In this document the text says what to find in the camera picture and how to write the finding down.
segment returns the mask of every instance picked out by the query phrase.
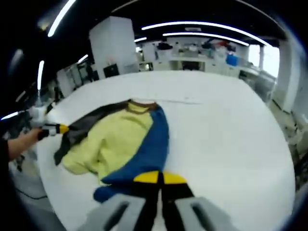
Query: yellow sweater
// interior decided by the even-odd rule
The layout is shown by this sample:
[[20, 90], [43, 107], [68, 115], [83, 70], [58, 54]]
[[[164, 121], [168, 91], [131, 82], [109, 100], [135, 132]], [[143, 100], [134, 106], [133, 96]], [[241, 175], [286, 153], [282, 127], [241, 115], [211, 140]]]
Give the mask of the yellow sweater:
[[152, 126], [147, 109], [128, 103], [128, 109], [98, 121], [62, 159], [63, 166], [74, 174], [96, 173], [99, 180], [121, 168], [137, 152]]

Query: blue fabric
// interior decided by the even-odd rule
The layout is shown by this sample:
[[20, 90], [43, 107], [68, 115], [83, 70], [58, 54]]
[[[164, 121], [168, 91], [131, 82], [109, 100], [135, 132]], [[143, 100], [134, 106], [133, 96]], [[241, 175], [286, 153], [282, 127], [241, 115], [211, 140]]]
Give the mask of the blue fabric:
[[[136, 154], [123, 167], [104, 177], [103, 183], [121, 186], [131, 183], [141, 173], [163, 170], [168, 153], [169, 127], [161, 107], [151, 111], [150, 116], [153, 124]], [[95, 191], [94, 199], [104, 202], [116, 193], [119, 192], [103, 186]]]

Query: garment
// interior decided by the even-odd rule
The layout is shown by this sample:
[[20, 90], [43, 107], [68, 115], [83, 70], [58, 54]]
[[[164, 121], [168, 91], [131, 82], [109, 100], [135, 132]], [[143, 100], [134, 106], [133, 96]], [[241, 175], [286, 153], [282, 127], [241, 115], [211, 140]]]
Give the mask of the garment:
[[68, 153], [71, 147], [80, 143], [88, 135], [88, 131], [97, 121], [124, 109], [126, 106], [127, 101], [102, 106], [72, 123], [69, 126], [69, 131], [62, 137], [60, 149], [53, 156], [55, 164], [60, 164], [62, 158]]
[[[165, 114], [155, 103], [127, 101], [124, 109], [113, 113], [104, 111], [106, 114], [96, 123], [91, 121], [93, 125], [88, 132], [73, 131], [85, 137], [76, 142], [62, 159], [63, 166], [75, 174], [90, 171], [96, 173], [102, 183], [117, 185], [116, 188], [98, 188], [94, 198], [100, 202], [117, 192], [126, 192], [126, 184], [135, 176], [145, 171], [163, 170], [169, 140]], [[65, 134], [63, 149], [70, 146], [70, 143], [65, 144], [67, 141], [74, 141], [75, 136], [71, 135]]]

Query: led light strip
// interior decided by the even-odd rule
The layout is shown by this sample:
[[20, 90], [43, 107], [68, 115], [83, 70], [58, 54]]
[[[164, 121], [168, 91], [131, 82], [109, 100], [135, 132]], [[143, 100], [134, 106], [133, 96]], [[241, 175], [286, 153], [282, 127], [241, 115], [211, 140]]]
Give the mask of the led light strip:
[[197, 35], [197, 36], [207, 36], [207, 37], [214, 37], [214, 38], [221, 38], [221, 39], [226, 39], [226, 40], [229, 40], [229, 41], [232, 41], [232, 42], [237, 42], [237, 43], [240, 43], [244, 46], [249, 46], [248, 43], [246, 42], [243, 42], [243, 41], [239, 41], [237, 39], [232, 39], [232, 38], [229, 38], [229, 37], [226, 37], [226, 36], [221, 36], [221, 35], [213, 35], [213, 34], [207, 34], [207, 33], [198, 33], [198, 32], [177, 32], [177, 33], [165, 33], [163, 34], [163, 36], [173, 36], [173, 35]]
[[146, 40], [146, 37], [135, 39], [134, 42], [139, 42], [139, 41], [143, 41], [143, 40]]
[[86, 54], [86, 55], [83, 56], [81, 59], [79, 59], [79, 60], [78, 60], [78, 64], [81, 63], [82, 61], [84, 61], [87, 57], [88, 57], [88, 55]]
[[226, 26], [226, 25], [222, 25], [222, 24], [217, 24], [217, 23], [208, 23], [208, 22], [195, 22], [195, 21], [182, 21], [182, 22], [170, 22], [170, 23], [159, 23], [159, 24], [155, 24], [155, 25], [151, 25], [151, 26], [145, 26], [142, 27], [141, 30], [148, 30], [148, 29], [152, 29], [152, 28], [156, 28], [156, 27], [161, 27], [161, 26], [172, 26], [172, 25], [200, 25], [200, 26], [215, 26], [215, 27], [220, 27], [220, 28], [224, 28], [227, 30], [232, 30], [238, 33], [241, 33], [243, 35], [246, 35], [248, 37], [251, 37], [252, 39], [255, 39], [261, 43], [263, 43], [266, 46], [271, 46], [269, 43], [267, 43], [266, 41], [258, 38], [257, 36], [254, 36], [248, 32], [245, 32], [243, 30], [231, 27], [231, 26]]
[[11, 118], [11, 117], [14, 117], [14, 116], [17, 116], [19, 114], [19, 112], [14, 112], [14, 113], [11, 113], [5, 117], [2, 117], [1, 120], [4, 120], [4, 119], [8, 119], [8, 118]]
[[38, 67], [38, 90], [40, 90], [41, 82], [42, 82], [42, 74], [43, 74], [44, 61], [40, 61]]
[[49, 32], [48, 32], [48, 37], [53, 36], [54, 32], [56, 31], [59, 23], [63, 19], [64, 15], [68, 12], [69, 8], [74, 4], [76, 0], [68, 0], [68, 2], [65, 4], [65, 6], [62, 8], [56, 19], [54, 20]]

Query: white table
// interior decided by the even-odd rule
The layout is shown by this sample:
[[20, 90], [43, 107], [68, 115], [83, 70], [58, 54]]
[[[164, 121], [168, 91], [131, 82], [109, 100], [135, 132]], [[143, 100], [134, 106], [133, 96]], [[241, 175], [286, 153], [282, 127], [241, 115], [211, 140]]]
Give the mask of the white table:
[[[129, 98], [156, 99], [163, 107], [170, 129], [166, 170], [186, 178], [194, 194], [224, 210], [236, 228], [274, 230], [291, 214], [295, 179], [288, 146], [270, 110], [241, 80], [194, 71], [127, 74], [79, 88], [48, 117], [71, 124]], [[60, 141], [57, 135], [38, 143], [38, 165], [54, 211], [71, 231], [99, 205], [92, 198], [98, 181], [54, 165]]]

